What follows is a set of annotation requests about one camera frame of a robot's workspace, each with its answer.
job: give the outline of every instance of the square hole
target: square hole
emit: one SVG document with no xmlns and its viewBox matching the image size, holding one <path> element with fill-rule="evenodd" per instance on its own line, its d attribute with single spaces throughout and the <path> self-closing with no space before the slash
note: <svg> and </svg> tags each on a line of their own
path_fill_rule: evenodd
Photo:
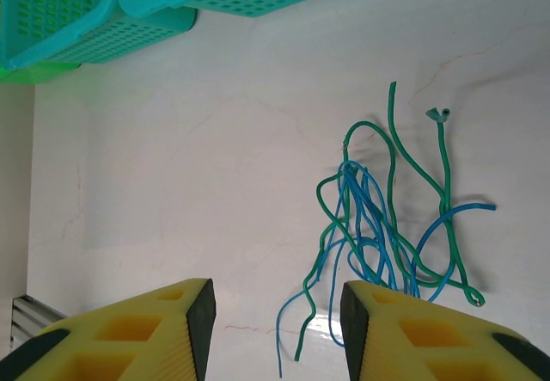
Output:
<svg viewBox="0 0 550 381">
<path fill-rule="evenodd" d="M 170 291 L 162 294 L 160 297 L 158 297 L 161 301 L 177 301 L 181 297 L 183 297 L 184 291 L 181 289 L 176 289 L 175 291 Z"/>
<path fill-rule="evenodd" d="M 437 319 L 404 319 L 399 322 L 415 347 L 462 347 L 468 343 L 449 323 Z"/>
<path fill-rule="evenodd" d="M 133 359 L 134 356 L 128 353 L 80 353 L 62 366 L 54 379 L 57 381 L 84 379 L 116 381 Z"/>
<path fill-rule="evenodd" d="M 374 298 L 378 304 L 394 304 L 397 302 L 395 297 L 384 292 L 372 292 L 372 298 Z"/>
<path fill-rule="evenodd" d="M 147 341 L 162 319 L 159 316 L 119 316 L 95 337 L 100 341 Z"/>
<path fill-rule="evenodd" d="M 504 381 L 501 372 L 482 362 L 449 362 L 447 360 L 427 363 L 437 381 Z"/>
</svg>

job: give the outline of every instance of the green wire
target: green wire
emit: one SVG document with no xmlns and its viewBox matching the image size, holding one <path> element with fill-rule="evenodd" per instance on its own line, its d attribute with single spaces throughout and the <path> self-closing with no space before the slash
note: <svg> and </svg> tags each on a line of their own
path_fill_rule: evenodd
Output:
<svg viewBox="0 0 550 381">
<path fill-rule="evenodd" d="M 425 172 L 425 170 L 423 170 L 420 167 L 418 163 L 416 163 L 416 161 L 411 157 L 411 155 L 409 155 L 409 153 L 405 149 L 405 146 L 400 141 L 400 138 L 399 138 L 399 135 L 397 134 L 397 131 L 395 129 L 395 123 L 394 123 L 396 86 L 397 86 L 397 82 L 392 82 L 389 86 L 389 100 L 388 100 L 389 131 L 392 135 L 392 139 L 395 143 L 395 147 L 397 147 L 397 150 L 400 152 L 400 154 L 412 166 L 412 168 L 415 169 L 416 172 L 420 176 L 422 176 L 439 194 L 439 197 L 440 197 L 439 214 L 444 215 L 450 209 L 450 206 L 451 206 L 452 184 L 451 184 L 451 168 L 449 163 L 449 156 L 447 154 L 447 149 L 445 147 L 445 131 L 444 131 L 443 123 L 437 122 L 437 139 L 439 144 L 439 151 L 441 153 L 441 158 L 443 160 L 443 169 L 445 173 L 445 189 L 441 188 L 441 186 L 439 186 L 439 184 L 430 175 L 428 175 Z M 451 262 L 453 264 L 456 264 L 456 266 L 458 266 L 458 270 L 461 276 L 462 284 L 460 288 L 464 291 L 464 295 L 466 296 L 466 299 L 470 304 L 474 306 L 481 306 L 485 303 L 485 298 L 483 297 L 483 295 L 481 295 L 479 291 L 475 290 L 468 284 L 466 269 L 464 268 L 464 264 L 462 263 L 460 252 L 456 244 L 455 230 L 453 228 L 452 221 L 447 220 L 444 222 L 444 225 L 447 231 L 447 238 L 449 240 Z"/>
<path fill-rule="evenodd" d="M 381 127 L 378 125 L 369 122 L 369 121 L 359 121 L 350 129 L 348 130 L 347 134 L 344 137 L 344 143 L 343 143 L 343 160 L 344 162 L 349 161 L 349 153 L 348 153 L 348 146 L 351 142 L 351 136 L 353 133 L 362 126 L 367 126 L 374 130 L 380 137 L 384 140 L 388 147 L 389 152 L 389 158 L 390 158 L 390 166 L 389 166 L 389 172 L 388 172 L 388 186 L 387 186 L 387 203 L 388 203 L 388 211 L 390 216 L 390 222 L 391 225 L 387 225 L 390 229 L 393 230 L 394 236 L 401 243 L 403 246 L 406 247 L 411 253 L 412 258 L 416 262 L 419 270 L 424 272 L 426 275 L 428 275 L 430 278 L 434 279 L 433 281 L 426 281 L 422 280 L 420 278 L 416 279 L 416 282 L 419 286 L 426 287 L 426 288 L 435 288 L 438 287 L 441 283 L 441 280 L 443 279 L 443 276 L 432 269 L 428 268 L 420 259 L 420 255 L 418 254 L 416 248 L 411 245 L 410 242 L 408 242 L 400 233 L 398 229 L 397 224 L 397 216 L 395 215 L 395 208 L 394 208 L 394 178 L 395 178 L 395 167 L 396 167 L 396 152 L 395 148 L 399 151 L 399 153 L 405 158 L 405 160 L 412 166 L 412 168 L 420 175 L 422 178 L 424 178 L 431 187 L 439 194 L 440 202 L 439 202 L 439 213 L 440 215 L 444 215 L 446 212 L 449 211 L 451 208 L 451 201 L 452 201 L 452 172 L 449 162 L 449 155 L 447 153 L 447 148 L 445 145 L 445 131 L 442 121 L 437 122 L 437 139 L 438 139 L 438 145 L 439 145 L 439 151 L 441 154 L 441 158 L 443 161 L 443 170 L 444 170 L 444 187 L 441 187 L 428 173 L 423 170 L 420 165 L 411 157 L 411 155 L 406 151 L 405 146 L 400 141 L 399 135 L 397 134 L 397 130 L 395 129 L 395 123 L 394 123 L 394 105 L 395 105 L 395 89 L 397 86 L 397 82 L 392 82 L 389 87 L 389 98 L 388 98 L 388 128 L 389 132 L 391 134 L 391 138 L 384 132 Z M 449 115 L 449 110 L 445 109 L 443 110 L 444 116 Z M 355 256 L 359 259 L 359 253 L 357 245 L 355 244 L 355 241 L 353 240 L 353 237 L 347 230 L 346 225 L 349 224 L 350 218 L 351 218 L 351 208 L 350 208 L 350 190 L 347 186 L 345 186 L 344 189 L 344 217 L 343 219 L 337 219 L 333 213 L 328 209 L 327 204 L 325 203 L 324 199 L 322 198 L 321 190 L 322 188 L 328 184 L 331 181 L 337 181 L 343 174 L 337 173 L 336 175 L 330 176 L 323 181 L 321 181 L 316 188 L 316 196 L 317 200 L 319 201 L 319 204 L 321 206 L 321 209 L 323 212 L 331 219 L 330 225 L 321 233 L 320 239 L 319 239 L 319 252 L 317 253 L 317 257 L 315 258 L 315 263 L 311 270 L 309 271 L 306 278 L 303 280 L 302 283 L 302 289 L 306 296 L 306 299 L 308 300 L 309 306 L 311 308 L 311 312 L 309 316 L 305 319 L 305 321 L 302 324 L 302 327 L 300 329 L 300 336 L 298 339 L 298 345 L 296 347 L 296 352 L 294 354 L 294 360 L 299 361 L 300 355 L 303 350 L 303 342 L 305 338 L 305 332 L 309 326 L 309 323 L 315 318 L 315 315 L 317 314 L 317 308 L 315 306 L 315 301 L 311 297 L 311 293 L 309 292 L 309 282 L 314 277 L 315 272 L 319 268 L 319 263 L 325 254 L 326 250 L 326 240 L 328 234 L 332 231 L 333 227 L 336 226 L 344 235 L 345 240 L 350 244 L 351 250 L 355 254 Z M 382 216 L 382 212 L 379 211 L 376 208 L 377 216 L 380 218 L 380 220 L 384 223 L 386 223 L 385 219 Z M 462 263 L 460 251 L 458 249 L 458 246 L 456 244 L 456 236 L 454 227 L 452 225 L 452 220 L 447 220 L 444 222 L 445 229 L 447 231 L 447 237 L 449 240 L 449 251 L 450 251 L 450 264 L 451 267 L 454 268 L 455 266 L 458 267 L 459 274 L 461 276 L 461 282 L 458 282 L 456 280 L 448 280 L 449 285 L 460 288 L 464 291 L 464 294 L 466 296 L 467 301 L 475 306 L 481 306 L 485 303 L 485 299 L 481 293 L 476 290 L 475 288 L 471 287 L 468 284 L 468 276 L 466 273 L 466 269 L 464 268 L 464 264 Z M 404 275 L 404 277 L 408 280 L 411 280 L 411 274 L 406 269 L 405 265 L 403 264 L 403 260 L 401 259 L 400 250 L 398 248 L 397 242 L 391 242 L 391 247 L 394 252 L 394 258 L 397 262 L 397 266 L 401 273 Z M 370 270 L 371 273 L 375 274 L 375 272 L 367 265 L 367 268 Z M 388 284 L 384 281 L 381 281 L 381 286 L 388 287 Z"/>
</svg>

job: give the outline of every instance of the electrical wire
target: electrical wire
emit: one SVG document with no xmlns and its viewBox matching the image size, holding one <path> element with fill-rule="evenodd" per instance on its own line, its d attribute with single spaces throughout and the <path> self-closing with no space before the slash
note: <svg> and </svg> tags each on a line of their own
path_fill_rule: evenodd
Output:
<svg viewBox="0 0 550 381">
<path fill-rule="evenodd" d="M 433 301 L 441 293 L 446 285 L 461 288 L 470 304 L 481 306 L 485 303 L 483 296 L 475 288 L 468 284 L 468 277 L 465 267 L 462 263 L 460 252 L 456 243 L 452 218 L 459 212 L 482 209 L 496 209 L 495 205 L 482 203 L 466 204 L 457 207 L 451 207 L 451 188 L 452 175 L 449 163 L 449 157 L 445 145 L 444 122 L 448 119 L 450 111 L 444 109 L 441 114 L 436 109 L 429 110 L 426 114 L 437 123 L 437 138 L 440 155 L 443 162 L 444 186 L 441 187 L 430 175 L 425 172 L 418 163 L 408 154 L 404 145 L 401 143 L 399 135 L 394 124 L 394 98 L 396 83 L 390 85 L 388 97 L 388 128 L 391 135 L 388 136 L 381 127 L 369 121 L 360 121 L 353 125 L 345 135 L 343 143 L 343 162 L 340 164 L 335 175 L 324 179 L 317 185 L 316 195 L 323 212 L 330 219 L 329 226 L 321 233 L 319 240 L 319 251 L 315 258 L 314 265 L 303 280 L 302 290 L 286 301 L 277 314 L 276 319 L 276 344 L 278 356 L 278 372 L 282 377 L 282 360 L 280 351 L 280 323 L 282 315 L 286 308 L 300 298 L 306 297 L 310 306 L 310 314 L 304 320 L 300 329 L 300 335 L 294 360 L 300 359 L 303 350 L 305 332 L 309 323 L 315 318 L 317 313 L 315 301 L 310 290 L 320 281 L 327 258 L 331 251 L 338 248 L 334 259 L 333 274 L 331 278 L 331 291 L 328 306 L 328 327 L 329 334 L 333 341 L 343 347 L 342 341 L 338 340 L 333 333 L 332 316 L 333 300 L 336 288 L 337 272 L 339 259 L 346 244 L 349 244 L 350 251 L 347 255 L 347 262 L 354 274 L 361 280 L 387 287 L 395 291 L 403 291 L 414 297 L 420 298 L 420 287 L 435 288 L 434 293 L 429 298 Z M 366 126 L 374 130 L 385 142 L 388 147 L 390 158 L 390 167 L 388 171 L 388 182 L 386 190 L 386 199 L 384 199 L 381 188 L 365 168 L 360 163 L 350 160 L 348 146 L 351 142 L 351 136 L 359 128 Z M 431 224 L 424 235 L 419 240 L 416 247 L 411 245 L 400 233 L 397 224 L 397 217 L 394 209 L 394 176 L 396 166 L 396 151 L 405 158 L 405 160 L 422 176 L 432 188 L 439 194 L 439 218 Z M 322 197 L 322 189 L 331 182 L 336 182 L 339 191 L 339 200 L 336 210 L 332 212 Z M 351 209 L 354 208 L 355 215 L 351 215 Z M 449 240 L 449 267 L 445 275 L 441 275 L 428 268 L 421 260 L 420 254 L 425 247 L 431 234 L 438 226 L 443 224 L 447 231 Z M 372 236 L 366 236 L 364 229 L 367 226 Z M 342 237 L 335 240 L 337 233 Z M 379 252 L 378 264 L 373 269 L 365 259 L 364 249 L 371 247 Z M 460 282 L 451 279 L 455 268 L 458 268 Z M 428 276 L 429 280 L 421 279 L 417 274 L 417 269 Z M 395 273 L 401 275 L 402 285 L 398 283 Z"/>
</svg>

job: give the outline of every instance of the white wall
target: white wall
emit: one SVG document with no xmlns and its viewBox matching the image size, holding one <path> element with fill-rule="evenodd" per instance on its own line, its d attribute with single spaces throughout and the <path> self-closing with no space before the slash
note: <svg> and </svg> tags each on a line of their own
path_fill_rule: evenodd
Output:
<svg viewBox="0 0 550 381">
<path fill-rule="evenodd" d="M 11 299 L 27 290 L 34 87 L 0 84 L 0 356 L 9 350 Z"/>
<path fill-rule="evenodd" d="M 37 88 L 29 293 L 73 314 L 210 276 L 210 379 L 276 379 L 275 316 L 327 225 L 315 186 L 336 170 L 350 125 L 385 121 L 397 80 L 410 152 L 441 175 L 424 112 L 450 108 L 455 202 L 482 194 L 498 205 L 456 219 L 486 305 L 453 288 L 438 302 L 550 351 L 549 59 L 550 0 L 310 0 L 258 19 L 201 13 L 188 34 Z M 386 152 L 369 135 L 351 155 L 383 184 Z M 335 194 L 327 189 L 333 205 Z M 403 162 L 395 200 L 402 230 L 419 239 L 437 196 Z M 445 245 L 441 234 L 430 241 L 432 265 L 443 268 Z M 321 314 L 327 287 L 315 291 Z M 288 351 L 308 313 L 302 302 L 285 316 Z M 285 355 L 286 379 L 347 378 L 326 327 L 321 316 L 301 363 Z"/>
</svg>

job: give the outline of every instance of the blue wire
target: blue wire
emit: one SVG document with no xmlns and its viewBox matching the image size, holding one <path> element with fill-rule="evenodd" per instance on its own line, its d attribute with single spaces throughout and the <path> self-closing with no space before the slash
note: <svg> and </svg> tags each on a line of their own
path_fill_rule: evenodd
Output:
<svg viewBox="0 0 550 381">
<path fill-rule="evenodd" d="M 467 203 L 466 205 L 460 205 L 457 207 L 452 208 L 448 212 L 446 212 L 443 216 L 441 216 L 438 220 L 436 220 L 433 224 L 430 225 L 430 227 L 426 230 L 424 235 L 420 238 L 419 244 L 416 247 L 416 250 L 418 254 L 420 255 L 420 252 L 422 252 L 422 249 L 426 245 L 426 242 L 428 242 L 428 239 L 430 238 L 431 234 L 447 219 L 452 218 L 457 213 L 462 211 L 467 211 L 471 209 L 482 209 L 485 211 L 496 211 L 497 207 L 493 204 L 485 204 L 485 203 Z M 413 274 L 416 274 L 416 262 L 412 261 L 412 267 L 413 267 Z M 451 259 L 449 262 L 449 267 L 447 269 L 447 273 L 443 276 L 443 279 L 441 280 L 441 283 L 439 284 L 439 287 L 434 292 L 434 294 L 428 299 L 430 302 L 433 302 L 441 293 L 441 290 L 447 285 L 449 282 L 450 276 L 453 274 L 455 270 L 455 263 Z"/>
<path fill-rule="evenodd" d="M 384 230 L 385 230 L 388 235 L 388 240 L 391 242 L 393 247 L 397 248 L 397 252 L 394 252 L 394 254 L 399 254 L 399 253 L 403 254 L 403 258 L 405 260 L 406 266 L 410 272 L 410 276 L 411 276 L 410 282 L 408 281 L 406 276 L 403 275 L 405 293 L 409 293 L 414 297 L 420 298 L 420 290 L 419 290 L 418 283 L 416 282 L 416 269 L 417 269 L 416 262 L 414 261 L 414 258 L 411 261 L 406 251 L 406 248 L 394 236 L 392 226 L 388 220 L 388 211 L 386 210 L 386 204 L 382 195 L 382 190 L 380 189 L 378 183 L 365 167 L 361 166 L 360 163 L 357 163 L 354 161 L 346 161 L 340 164 L 339 172 L 342 173 L 342 176 L 338 179 L 338 182 L 337 182 L 338 190 L 339 190 L 339 201 L 335 211 L 335 217 L 339 218 L 339 213 L 345 202 L 346 190 L 350 192 L 350 196 L 351 198 L 353 198 L 355 202 L 355 207 L 357 210 L 356 222 L 354 225 L 356 237 L 354 238 L 354 241 L 357 242 L 357 251 L 359 253 L 359 257 L 356 256 L 356 258 L 359 262 L 359 266 L 362 269 L 362 271 L 357 269 L 353 264 L 352 258 L 355 255 L 355 253 L 352 250 L 349 252 L 347 256 L 347 262 L 348 262 L 348 265 L 350 266 L 350 269 L 354 274 L 357 275 L 359 279 L 380 285 L 382 281 L 382 275 L 383 275 L 384 269 L 385 267 L 387 267 L 388 268 L 388 286 L 391 289 L 397 290 L 393 264 L 389 257 L 388 251 L 386 249 L 386 239 L 384 236 Z M 359 172 L 361 172 L 360 184 L 358 183 L 358 179 L 357 179 L 357 174 Z M 380 201 L 380 207 L 378 207 L 371 199 L 370 184 L 372 184 L 372 186 L 376 191 L 376 195 Z M 442 215 L 438 220 L 436 220 L 426 230 L 424 235 L 420 238 L 419 244 L 417 245 L 418 253 L 420 254 L 420 252 L 422 251 L 422 248 L 425 246 L 431 234 L 437 229 L 439 225 L 441 225 L 445 220 L 452 218 L 458 212 L 462 212 L 470 209 L 484 209 L 484 210 L 494 211 L 496 210 L 496 206 L 480 204 L 480 203 L 472 203 L 472 204 L 461 205 L 449 210 L 447 213 Z M 370 227 L 371 231 L 373 232 L 374 237 L 363 237 L 363 234 L 361 231 L 361 220 L 364 220 L 367 223 L 367 225 Z M 349 227 L 350 225 L 346 223 L 345 228 L 348 229 Z M 333 341 L 338 346 L 343 347 L 344 344 L 341 341 L 337 340 L 333 333 L 332 316 L 333 316 L 333 301 L 334 301 L 334 293 L 336 288 L 339 258 L 342 254 L 342 251 L 347 241 L 346 239 L 341 238 L 333 242 L 336 230 L 337 230 L 337 227 L 334 224 L 332 227 L 330 236 L 326 242 L 326 249 L 319 262 L 315 278 L 313 281 L 311 281 L 308 284 L 308 290 L 313 288 L 320 281 L 321 274 L 327 262 L 329 253 L 334 248 L 339 247 L 337 255 L 334 259 L 333 276 L 331 281 L 331 291 L 330 291 L 330 299 L 329 299 L 329 306 L 328 306 L 328 327 L 329 327 L 330 336 L 333 339 Z M 367 267 L 366 260 L 364 259 L 364 248 L 368 246 L 373 247 L 380 252 L 380 258 L 378 262 L 376 277 L 372 275 L 370 269 Z M 436 292 L 429 299 L 430 302 L 432 302 L 439 295 L 439 293 L 445 287 L 445 285 L 447 285 L 447 283 L 449 282 L 450 276 L 454 271 L 454 266 L 455 266 L 454 262 L 451 261 L 451 263 L 449 264 L 447 273 L 444 275 L 442 282 L 440 283 L 440 286 L 437 288 Z M 283 306 L 281 307 L 281 309 L 277 314 L 276 342 L 277 342 L 278 372 L 279 372 L 280 378 L 283 377 L 282 360 L 281 360 L 281 352 L 280 352 L 281 318 L 284 313 L 284 310 L 292 302 L 294 302 L 297 298 L 300 298 L 302 295 L 304 295 L 304 291 L 300 291 L 299 293 L 291 297 L 288 301 L 286 301 L 283 304 Z"/>
</svg>

